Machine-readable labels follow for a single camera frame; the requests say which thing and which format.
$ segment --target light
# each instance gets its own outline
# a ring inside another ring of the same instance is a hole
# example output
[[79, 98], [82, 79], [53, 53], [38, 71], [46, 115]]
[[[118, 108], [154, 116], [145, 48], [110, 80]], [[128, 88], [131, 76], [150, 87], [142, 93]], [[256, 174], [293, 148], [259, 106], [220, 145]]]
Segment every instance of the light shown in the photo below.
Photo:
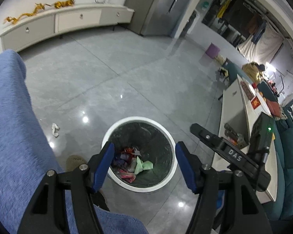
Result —
[[277, 72], [276, 68], [268, 62], [266, 62], [266, 67], [268, 70], [271, 70], [272, 72]]
[[85, 116], [85, 117], [82, 118], [82, 121], [83, 121], [84, 123], [87, 123], [87, 122], [89, 121], [89, 119], [88, 119], [87, 116]]

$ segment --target purple stool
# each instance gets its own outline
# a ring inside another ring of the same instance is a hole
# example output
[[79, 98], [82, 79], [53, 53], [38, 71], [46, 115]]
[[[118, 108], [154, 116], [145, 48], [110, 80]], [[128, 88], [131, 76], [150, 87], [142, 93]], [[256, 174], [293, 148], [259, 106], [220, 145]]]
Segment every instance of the purple stool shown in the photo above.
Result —
[[210, 58], [214, 59], [219, 54], [219, 52], [220, 52], [220, 49], [217, 46], [215, 46], [213, 43], [211, 43], [205, 53]]

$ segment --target orange cushion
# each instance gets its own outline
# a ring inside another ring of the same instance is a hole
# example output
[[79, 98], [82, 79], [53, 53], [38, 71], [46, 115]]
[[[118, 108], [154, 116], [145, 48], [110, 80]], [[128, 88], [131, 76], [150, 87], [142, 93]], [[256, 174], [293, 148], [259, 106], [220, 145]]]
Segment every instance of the orange cushion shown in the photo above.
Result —
[[269, 99], [266, 99], [266, 104], [268, 105], [268, 108], [272, 115], [281, 117], [281, 112], [280, 112], [278, 102], [273, 102], [273, 101], [270, 101]]

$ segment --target screw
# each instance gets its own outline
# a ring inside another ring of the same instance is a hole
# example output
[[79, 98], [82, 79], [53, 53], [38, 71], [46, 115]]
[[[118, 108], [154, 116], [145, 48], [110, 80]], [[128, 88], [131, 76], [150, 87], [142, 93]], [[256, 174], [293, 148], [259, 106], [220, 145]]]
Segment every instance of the screw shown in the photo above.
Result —
[[204, 164], [202, 164], [202, 168], [203, 168], [203, 170], [207, 171], [211, 168], [211, 166], [207, 163], [204, 163]]
[[236, 175], [237, 177], [242, 177], [243, 172], [241, 170], [236, 170], [234, 171], [234, 175]]
[[79, 169], [84, 171], [84, 170], [88, 169], [88, 166], [85, 163], [83, 163], [79, 166]]
[[55, 174], [55, 171], [53, 171], [53, 170], [49, 170], [49, 171], [47, 171], [47, 175], [48, 175], [49, 177], [52, 177], [54, 174]]

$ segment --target clothing rack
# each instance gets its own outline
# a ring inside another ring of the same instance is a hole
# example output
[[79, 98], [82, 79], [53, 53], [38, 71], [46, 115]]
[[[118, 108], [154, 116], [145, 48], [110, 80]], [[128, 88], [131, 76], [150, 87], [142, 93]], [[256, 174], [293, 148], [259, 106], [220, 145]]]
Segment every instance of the clothing rack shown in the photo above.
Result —
[[263, 19], [265, 19], [266, 21], [268, 21], [271, 26], [279, 33], [283, 36], [283, 34], [281, 33], [281, 31], [278, 29], [278, 27], [276, 27], [276, 25], [270, 20], [270, 18], [268, 18], [266, 16], [265, 13], [263, 13], [259, 8], [257, 8], [254, 4], [252, 4], [249, 0], [244, 0], [246, 1], [250, 6], [252, 6], [259, 14], [261, 14], [261, 16], [263, 17]]

